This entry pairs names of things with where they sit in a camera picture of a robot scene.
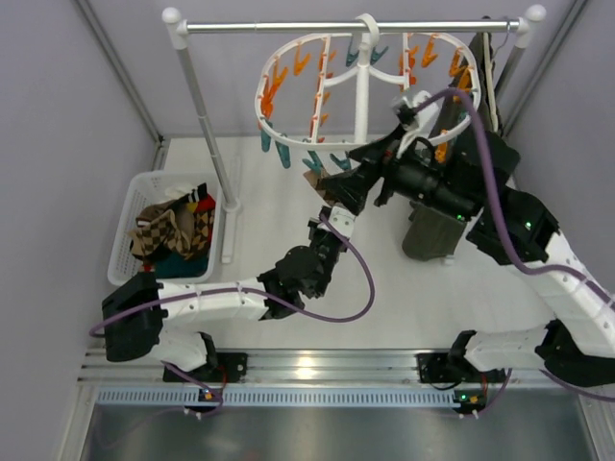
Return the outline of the brown argyle sock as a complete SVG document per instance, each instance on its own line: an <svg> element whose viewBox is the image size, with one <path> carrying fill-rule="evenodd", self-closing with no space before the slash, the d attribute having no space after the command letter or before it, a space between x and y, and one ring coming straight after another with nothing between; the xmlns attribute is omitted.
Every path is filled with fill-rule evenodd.
<svg viewBox="0 0 615 461"><path fill-rule="evenodd" d="M195 215L190 259L197 259L209 254L214 221L215 212L213 210L203 211Z"/></svg>
<svg viewBox="0 0 615 461"><path fill-rule="evenodd" d="M313 170L308 169L303 177L306 179L307 183L311 187L311 189L323 200L323 202L327 206L342 206L342 202L339 200L337 195L326 187L326 184L329 179L336 180L339 175L333 174L330 175L326 170L322 170L320 173L316 173Z"/></svg>
<svg viewBox="0 0 615 461"><path fill-rule="evenodd" d="M166 202L144 208L128 232L131 254L141 261L156 262L169 254L187 256L191 242L185 241L175 223L175 210L183 204Z"/></svg>

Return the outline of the white clip hanger frame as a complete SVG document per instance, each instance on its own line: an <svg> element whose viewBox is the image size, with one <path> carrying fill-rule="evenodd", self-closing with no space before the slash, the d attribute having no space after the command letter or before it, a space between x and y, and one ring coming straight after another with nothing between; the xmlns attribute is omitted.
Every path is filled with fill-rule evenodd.
<svg viewBox="0 0 615 461"><path fill-rule="evenodd" d="M320 150L335 152L346 151L366 142L368 134L368 110L370 99L370 81L375 79L388 85L400 88L401 96L410 95L410 102L418 105L425 102L431 95L426 90L415 92L416 85L414 68L419 64L422 68L429 67L439 57L434 52L435 43L446 42L454 48L449 76L454 89L462 91L471 97L474 109L480 108L483 96L480 82L479 63L470 47L457 37L442 29L427 29L417 32L403 29L399 32L402 41L399 71L396 75L383 72L376 64L388 49L377 48L380 39L386 34L383 26L376 24L373 16L362 14L357 18L367 27L360 33L324 33L310 34L296 38L279 48L262 68L260 81L255 96L255 111L260 132L260 147L266 153L275 146L283 168L291 166L290 152L293 148L304 149L309 153ZM414 35L425 36L424 46L411 45ZM316 62L316 89L314 104L309 118L308 136L302 140L288 137L277 131L272 115L275 110L275 98L289 73L300 77L311 62L311 54L302 53L306 45L320 43L321 47ZM331 97L331 89L348 81L355 82L355 125L354 137L350 142L328 142L320 134L321 126L328 120L324 112Z"/></svg>

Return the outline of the black striped sock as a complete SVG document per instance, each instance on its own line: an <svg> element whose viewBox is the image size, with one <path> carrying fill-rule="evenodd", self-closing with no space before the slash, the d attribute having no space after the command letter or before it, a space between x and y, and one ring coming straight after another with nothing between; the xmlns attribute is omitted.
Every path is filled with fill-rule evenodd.
<svg viewBox="0 0 615 461"><path fill-rule="evenodd" d="M198 204L208 197L208 185L203 182L193 188L187 195L185 202L188 206L196 208Z"/></svg>

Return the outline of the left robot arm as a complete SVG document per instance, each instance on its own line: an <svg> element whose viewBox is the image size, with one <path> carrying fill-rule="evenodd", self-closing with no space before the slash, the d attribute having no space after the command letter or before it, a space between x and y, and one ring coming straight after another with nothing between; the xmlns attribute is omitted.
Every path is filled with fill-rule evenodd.
<svg viewBox="0 0 615 461"><path fill-rule="evenodd" d="M106 358L144 357L191 372L215 362L208 322L282 320L324 296L355 227L353 216L310 221L309 243L290 249L255 278L227 283L173 283L139 273L102 302Z"/></svg>

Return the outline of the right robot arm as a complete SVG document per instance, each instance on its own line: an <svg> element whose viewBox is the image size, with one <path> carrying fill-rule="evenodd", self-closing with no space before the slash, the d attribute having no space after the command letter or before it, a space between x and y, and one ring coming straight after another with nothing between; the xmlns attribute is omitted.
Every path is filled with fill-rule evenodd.
<svg viewBox="0 0 615 461"><path fill-rule="evenodd" d="M412 147L400 155L399 133L351 152L357 166L317 187L353 214L380 188L377 206L394 195L456 226L498 265L517 269L553 318L524 331L461 332L449 354L458 374L504 368L538 370L589 388L614 380L614 300L577 260L557 220L535 196L508 185L520 156L497 134L465 132L444 162L423 160Z"/></svg>

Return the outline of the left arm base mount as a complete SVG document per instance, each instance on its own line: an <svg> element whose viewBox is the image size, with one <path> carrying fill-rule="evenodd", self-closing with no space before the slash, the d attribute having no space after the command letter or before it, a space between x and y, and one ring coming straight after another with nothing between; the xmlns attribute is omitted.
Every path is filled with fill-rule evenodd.
<svg viewBox="0 0 615 461"><path fill-rule="evenodd" d="M218 352L216 367L208 364L187 374L204 383L238 383L247 373L248 358L246 352Z"/></svg>

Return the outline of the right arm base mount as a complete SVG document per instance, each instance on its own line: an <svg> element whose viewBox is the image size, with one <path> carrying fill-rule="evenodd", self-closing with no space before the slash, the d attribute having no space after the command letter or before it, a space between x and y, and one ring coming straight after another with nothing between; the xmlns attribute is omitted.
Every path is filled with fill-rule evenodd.
<svg viewBox="0 0 615 461"><path fill-rule="evenodd" d="M417 371L421 383L454 384L459 383L455 371L450 367L445 352L424 352L416 355Z"/></svg>

